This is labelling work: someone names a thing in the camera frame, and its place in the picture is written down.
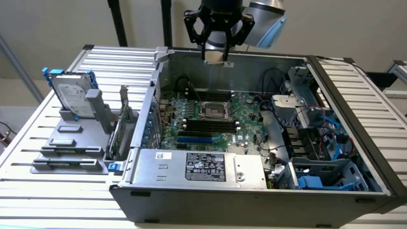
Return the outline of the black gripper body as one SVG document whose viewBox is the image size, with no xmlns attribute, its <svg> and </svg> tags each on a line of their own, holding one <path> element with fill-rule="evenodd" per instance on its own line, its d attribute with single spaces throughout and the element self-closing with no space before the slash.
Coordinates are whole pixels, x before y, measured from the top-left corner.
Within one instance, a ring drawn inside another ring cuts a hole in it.
<svg viewBox="0 0 407 229">
<path fill-rule="evenodd" d="M 202 28 L 209 31 L 225 31 L 241 18 L 241 0 L 202 0 L 198 18 Z"/>
</svg>

